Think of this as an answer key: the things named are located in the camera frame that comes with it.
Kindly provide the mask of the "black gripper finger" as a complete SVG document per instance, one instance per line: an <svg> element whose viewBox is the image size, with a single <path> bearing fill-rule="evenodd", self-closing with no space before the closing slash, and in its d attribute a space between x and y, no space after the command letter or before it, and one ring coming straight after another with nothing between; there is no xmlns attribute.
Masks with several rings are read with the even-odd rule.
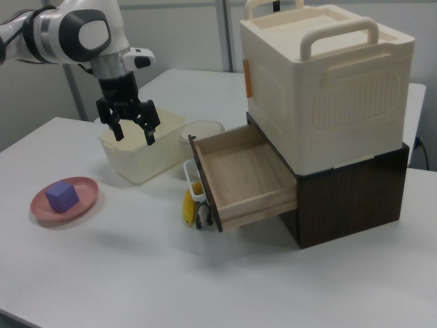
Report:
<svg viewBox="0 0 437 328"><path fill-rule="evenodd" d="M145 140L148 146L155 142L154 133L160 125L160 118L152 100L140 102L137 106L138 116L136 124L140 126L145 135Z"/></svg>
<svg viewBox="0 0 437 328"><path fill-rule="evenodd" d="M122 127L120 125L120 116L115 108L116 103L105 98L100 98L96 101L99 118L102 124L107 124L113 131L116 141L121 141L124 138Z"/></svg>

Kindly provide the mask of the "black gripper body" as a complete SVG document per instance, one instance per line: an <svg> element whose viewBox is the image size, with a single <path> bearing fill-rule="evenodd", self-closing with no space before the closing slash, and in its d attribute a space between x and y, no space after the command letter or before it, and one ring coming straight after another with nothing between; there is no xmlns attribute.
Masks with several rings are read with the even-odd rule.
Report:
<svg viewBox="0 0 437 328"><path fill-rule="evenodd" d="M138 87L134 72L129 72L114 79L99 79L103 97L98 100L98 114L101 120L108 120L109 114L100 107L102 100L111 103L140 103Z"/></svg>

